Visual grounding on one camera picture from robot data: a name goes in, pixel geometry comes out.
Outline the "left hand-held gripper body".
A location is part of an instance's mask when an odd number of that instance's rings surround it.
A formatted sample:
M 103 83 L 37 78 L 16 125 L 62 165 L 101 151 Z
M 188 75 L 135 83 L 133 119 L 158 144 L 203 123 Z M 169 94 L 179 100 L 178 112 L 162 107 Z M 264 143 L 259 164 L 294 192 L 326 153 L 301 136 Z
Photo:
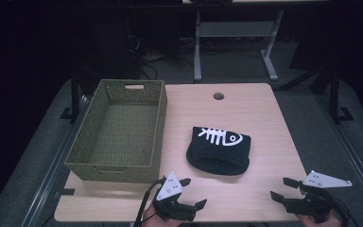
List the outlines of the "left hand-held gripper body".
M 185 186 L 181 186 L 176 173 L 171 171 L 157 191 L 152 205 L 156 214 L 163 220 L 193 221 L 197 211 L 194 205 L 178 202 Z

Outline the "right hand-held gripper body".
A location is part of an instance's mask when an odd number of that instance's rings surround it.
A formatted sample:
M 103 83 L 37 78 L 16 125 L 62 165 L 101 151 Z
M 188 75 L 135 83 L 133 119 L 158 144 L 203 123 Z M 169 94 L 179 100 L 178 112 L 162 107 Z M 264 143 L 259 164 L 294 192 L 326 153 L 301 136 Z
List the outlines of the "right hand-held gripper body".
M 352 182 L 341 180 L 312 170 L 300 183 L 300 192 L 303 199 L 284 199 L 283 207 L 287 213 L 313 217 L 316 223 L 324 222 L 326 216 L 335 210 L 348 223 L 351 215 L 347 206 L 339 199 L 333 197 L 327 188 L 350 187 Z

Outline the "black hat with fishbone print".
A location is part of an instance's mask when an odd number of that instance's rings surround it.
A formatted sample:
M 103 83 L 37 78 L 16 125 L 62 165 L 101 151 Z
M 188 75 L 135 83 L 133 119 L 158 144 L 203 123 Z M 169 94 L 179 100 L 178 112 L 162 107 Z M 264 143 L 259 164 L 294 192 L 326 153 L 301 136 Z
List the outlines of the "black hat with fishbone print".
M 250 150 L 251 138 L 248 135 L 194 127 L 186 159 L 191 166 L 204 172 L 236 176 L 248 169 Z

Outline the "green woven basket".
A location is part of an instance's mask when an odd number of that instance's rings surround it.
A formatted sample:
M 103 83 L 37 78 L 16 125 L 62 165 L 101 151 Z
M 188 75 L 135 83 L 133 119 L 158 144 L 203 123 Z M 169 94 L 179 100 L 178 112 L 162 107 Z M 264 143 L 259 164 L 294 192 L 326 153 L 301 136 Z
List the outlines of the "green woven basket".
M 166 108 L 161 80 L 101 80 L 65 165 L 83 181 L 156 181 Z

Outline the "person's left hand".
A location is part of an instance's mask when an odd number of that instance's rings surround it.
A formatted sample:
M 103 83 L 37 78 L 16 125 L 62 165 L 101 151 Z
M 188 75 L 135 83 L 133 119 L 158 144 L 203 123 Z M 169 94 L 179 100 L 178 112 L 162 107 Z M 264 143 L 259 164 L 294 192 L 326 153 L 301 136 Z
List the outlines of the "person's left hand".
M 163 220 L 156 213 L 151 204 L 143 213 L 142 227 L 179 227 L 182 225 L 181 220 Z

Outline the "person's right hand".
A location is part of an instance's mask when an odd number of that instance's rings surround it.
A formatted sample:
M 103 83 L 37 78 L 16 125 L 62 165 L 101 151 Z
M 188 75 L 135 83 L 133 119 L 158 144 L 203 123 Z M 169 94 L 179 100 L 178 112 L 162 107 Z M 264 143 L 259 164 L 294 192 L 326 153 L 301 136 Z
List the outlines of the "person's right hand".
M 324 222 L 316 223 L 313 217 L 297 215 L 298 220 L 304 227 L 341 227 L 342 222 L 337 215 L 331 211 L 325 218 Z

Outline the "black metal stand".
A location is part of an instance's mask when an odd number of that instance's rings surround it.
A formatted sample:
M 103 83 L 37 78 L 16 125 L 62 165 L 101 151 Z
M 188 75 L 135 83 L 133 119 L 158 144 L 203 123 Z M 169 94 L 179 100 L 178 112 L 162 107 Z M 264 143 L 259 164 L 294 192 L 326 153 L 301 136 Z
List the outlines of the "black metal stand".
M 74 72 L 70 79 L 71 85 L 71 106 L 66 107 L 60 119 L 68 119 L 71 124 L 75 123 L 79 115 L 79 90 L 78 90 L 78 73 Z
M 354 118 L 346 107 L 338 106 L 339 95 L 339 77 L 337 69 L 331 70 L 330 76 L 330 99 L 329 99 L 329 114 L 336 124 L 340 124 L 341 121 L 353 121 Z

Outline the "aluminium rail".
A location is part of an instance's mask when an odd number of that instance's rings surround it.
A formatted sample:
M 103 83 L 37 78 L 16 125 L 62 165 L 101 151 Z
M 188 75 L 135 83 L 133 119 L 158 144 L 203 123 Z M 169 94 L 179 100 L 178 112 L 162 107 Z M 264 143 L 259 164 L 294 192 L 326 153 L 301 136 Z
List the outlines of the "aluminium rail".
M 53 161 L 51 162 L 43 180 L 38 187 L 35 195 L 33 196 L 30 206 L 27 208 L 26 215 L 22 221 L 21 227 L 36 227 L 38 218 L 43 210 L 44 204 L 46 203 L 50 191 L 52 190 L 57 177 L 64 166 L 64 160 L 67 156 L 68 151 L 76 137 L 77 131 L 81 124 L 81 118 L 85 114 L 85 109 L 88 107 L 89 101 L 85 95 L 82 95 L 80 101 L 76 102 L 76 106 L 72 108 L 78 108 L 78 116 L 71 121 L 67 128 L 66 134 L 60 143 L 57 152 L 54 155 Z
M 322 113 L 343 146 L 348 161 L 363 187 L 363 113 L 336 106 L 331 96 L 316 96 Z

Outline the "white metal desk frame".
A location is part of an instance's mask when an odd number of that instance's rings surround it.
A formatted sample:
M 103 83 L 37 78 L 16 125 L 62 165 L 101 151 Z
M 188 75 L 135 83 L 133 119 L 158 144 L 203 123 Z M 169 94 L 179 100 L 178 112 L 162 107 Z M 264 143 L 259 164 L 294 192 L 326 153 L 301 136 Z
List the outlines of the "white metal desk frame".
M 268 76 L 272 81 L 278 75 L 270 58 L 282 18 L 283 10 L 278 10 L 273 21 L 258 22 L 202 22 L 200 12 L 196 13 L 195 51 L 194 51 L 194 81 L 202 80 L 200 60 L 201 38 L 268 38 L 268 45 L 261 50 L 261 57 L 266 66 Z

